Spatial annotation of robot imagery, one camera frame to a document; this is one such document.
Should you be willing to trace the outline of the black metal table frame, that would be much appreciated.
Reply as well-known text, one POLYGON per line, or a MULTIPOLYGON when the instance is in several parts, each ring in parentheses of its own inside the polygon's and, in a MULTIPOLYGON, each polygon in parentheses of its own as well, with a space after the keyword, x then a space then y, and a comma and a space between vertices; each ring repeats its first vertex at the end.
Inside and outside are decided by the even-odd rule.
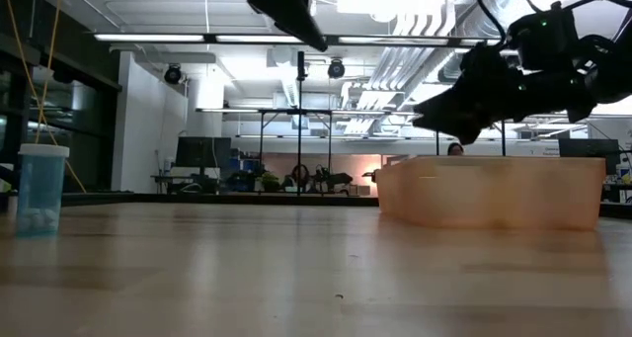
POLYGON ((378 198, 342 196, 264 196, 254 193, 235 195, 162 195, 135 193, 63 194, 64 207, 97 206, 110 204, 205 204, 205 205, 260 205, 260 206, 312 206, 377 208, 378 198))

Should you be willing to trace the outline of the blue pill bottle white cap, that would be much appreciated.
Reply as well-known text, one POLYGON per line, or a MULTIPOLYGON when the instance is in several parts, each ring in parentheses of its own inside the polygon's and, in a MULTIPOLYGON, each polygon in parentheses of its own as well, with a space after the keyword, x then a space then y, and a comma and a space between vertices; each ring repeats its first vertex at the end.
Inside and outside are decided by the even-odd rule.
POLYGON ((60 220, 65 161, 70 149, 51 144, 21 145, 16 234, 55 234, 60 220))

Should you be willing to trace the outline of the long ceiling light strip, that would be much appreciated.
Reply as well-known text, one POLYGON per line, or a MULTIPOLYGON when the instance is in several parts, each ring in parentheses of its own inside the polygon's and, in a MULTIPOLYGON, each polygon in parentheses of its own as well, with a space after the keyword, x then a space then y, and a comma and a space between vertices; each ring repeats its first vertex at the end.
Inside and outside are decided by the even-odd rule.
POLYGON ((301 40, 292 36, 281 35, 220 35, 216 36, 217 42, 224 43, 290 43, 301 44, 301 40))
POLYGON ((205 42, 202 35, 168 34, 95 34, 95 39, 102 42, 205 42))

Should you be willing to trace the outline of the black metal rack frame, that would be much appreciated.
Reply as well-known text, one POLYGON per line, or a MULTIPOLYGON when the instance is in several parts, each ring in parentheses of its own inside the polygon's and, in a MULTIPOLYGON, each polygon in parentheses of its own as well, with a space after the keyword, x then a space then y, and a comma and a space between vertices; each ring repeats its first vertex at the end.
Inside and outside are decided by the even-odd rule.
MULTIPOLYGON (((289 116, 298 116, 299 124, 302 122, 302 119, 307 117, 308 115, 314 116, 327 116, 329 121, 326 123, 326 128, 331 130, 333 124, 333 111, 332 110, 317 110, 317 109, 302 109, 299 108, 287 108, 287 109, 259 109, 257 113, 260 115, 260 133, 259 133, 259 168, 263 168, 264 158, 263 158, 263 149, 264 149, 264 135, 265 135, 265 127, 267 123, 265 122, 265 116, 268 113, 274 114, 276 117, 279 114, 285 114, 289 116)), ((306 138, 302 135, 301 127, 297 130, 297 151, 296 151, 296 165, 299 167, 298 173, 301 173, 301 165, 302 165, 302 140, 306 138)))

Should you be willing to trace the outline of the orange translucent plastic basket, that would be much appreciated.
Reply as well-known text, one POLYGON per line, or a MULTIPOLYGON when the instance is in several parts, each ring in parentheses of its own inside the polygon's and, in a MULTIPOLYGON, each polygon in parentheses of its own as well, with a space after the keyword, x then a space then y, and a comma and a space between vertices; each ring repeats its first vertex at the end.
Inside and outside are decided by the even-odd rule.
POLYGON ((605 161, 594 157, 419 156, 377 170, 390 218, 454 229, 595 229, 605 161))

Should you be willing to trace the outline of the black computer monitor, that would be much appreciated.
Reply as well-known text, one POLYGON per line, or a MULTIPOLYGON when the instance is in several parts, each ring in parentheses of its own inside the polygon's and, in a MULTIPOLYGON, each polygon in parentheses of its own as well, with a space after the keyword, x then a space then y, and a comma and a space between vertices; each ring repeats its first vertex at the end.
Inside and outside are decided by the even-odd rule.
POLYGON ((607 175, 616 173, 620 163, 620 149, 615 139, 571 139, 558 140, 559 153, 562 157, 595 157, 605 160, 607 175))
POLYGON ((222 168, 229 164, 229 137, 181 136, 178 138, 175 165, 190 168, 222 168))

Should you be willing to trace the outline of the black tripod stand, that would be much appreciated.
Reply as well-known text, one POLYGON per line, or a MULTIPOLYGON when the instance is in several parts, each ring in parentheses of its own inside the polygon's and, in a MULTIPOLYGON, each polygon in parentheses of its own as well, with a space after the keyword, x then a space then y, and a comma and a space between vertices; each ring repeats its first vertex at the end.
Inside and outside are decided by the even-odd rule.
POLYGON ((303 109, 302 109, 302 85, 306 78, 305 71, 305 53, 300 50, 297 53, 297 82, 298 82, 298 132, 297 132, 297 191, 296 195, 298 197, 302 194, 302 119, 303 119, 303 109))

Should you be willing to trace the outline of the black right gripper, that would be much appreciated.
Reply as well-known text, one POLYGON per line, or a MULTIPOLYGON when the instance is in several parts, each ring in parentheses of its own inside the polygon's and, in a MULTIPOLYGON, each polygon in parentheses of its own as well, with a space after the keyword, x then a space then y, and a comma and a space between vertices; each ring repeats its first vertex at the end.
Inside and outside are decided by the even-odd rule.
POLYGON ((509 66, 497 49, 479 44, 463 55, 463 83, 416 105, 413 126, 472 144, 492 123, 565 111, 574 123, 596 106, 571 57, 547 58, 530 73, 509 66))

